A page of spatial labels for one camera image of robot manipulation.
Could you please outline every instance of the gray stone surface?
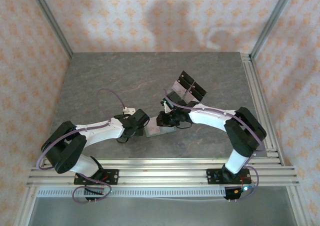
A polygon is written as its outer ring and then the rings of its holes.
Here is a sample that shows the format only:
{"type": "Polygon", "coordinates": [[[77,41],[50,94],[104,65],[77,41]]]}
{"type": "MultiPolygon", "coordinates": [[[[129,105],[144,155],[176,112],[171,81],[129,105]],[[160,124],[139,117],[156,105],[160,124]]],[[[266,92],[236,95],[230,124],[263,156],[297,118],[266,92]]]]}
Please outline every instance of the gray stone surface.
{"type": "MultiPolygon", "coordinates": [[[[240,53],[76,53],[68,69],[52,125],[62,122],[90,124],[106,120],[95,94],[100,88],[116,91],[128,107],[143,109],[149,117],[163,110],[163,88],[170,88],[185,70],[206,91],[207,106],[221,109],[249,108],[255,113],[240,53]]],[[[99,95],[111,116],[122,107],[109,92],[99,95]]],[[[205,125],[151,138],[132,137],[126,144],[106,140],[86,148],[96,158],[228,157],[232,151],[227,134],[205,125]]]]}

